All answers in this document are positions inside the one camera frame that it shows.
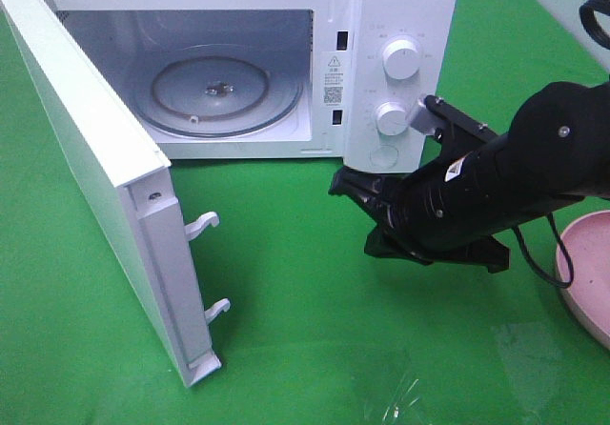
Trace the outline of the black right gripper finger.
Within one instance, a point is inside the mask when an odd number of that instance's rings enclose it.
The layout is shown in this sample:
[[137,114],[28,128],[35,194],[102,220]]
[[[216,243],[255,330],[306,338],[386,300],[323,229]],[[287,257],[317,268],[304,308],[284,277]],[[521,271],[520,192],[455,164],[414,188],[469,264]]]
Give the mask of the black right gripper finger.
[[436,262],[482,266],[488,273],[499,273],[510,266],[510,250],[493,236],[449,251],[433,252],[413,242],[396,241],[385,232],[370,232],[364,252],[372,257],[405,259],[425,266]]
[[390,174],[356,171],[344,166],[333,175],[329,195],[347,196],[368,215],[396,215],[401,179]]

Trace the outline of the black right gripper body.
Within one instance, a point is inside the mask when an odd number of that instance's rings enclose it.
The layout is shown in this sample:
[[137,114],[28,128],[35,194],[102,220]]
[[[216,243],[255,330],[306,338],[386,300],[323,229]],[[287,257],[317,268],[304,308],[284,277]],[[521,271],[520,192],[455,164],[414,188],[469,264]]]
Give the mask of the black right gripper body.
[[452,159],[439,170],[397,191],[399,212],[391,228],[376,228],[396,241],[443,252],[493,236],[502,227],[501,183],[497,158],[507,145],[505,133]]

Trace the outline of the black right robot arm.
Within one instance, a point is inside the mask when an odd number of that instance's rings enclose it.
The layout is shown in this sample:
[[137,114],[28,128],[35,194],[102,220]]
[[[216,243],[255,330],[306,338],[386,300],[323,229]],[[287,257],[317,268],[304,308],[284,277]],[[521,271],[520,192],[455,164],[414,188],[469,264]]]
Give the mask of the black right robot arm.
[[334,175],[331,193],[350,197],[375,221],[368,255],[496,273],[510,262],[497,233],[609,195],[607,84],[549,84],[520,107],[505,134],[433,95],[417,117],[441,146],[425,166],[403,177],[348,167]]

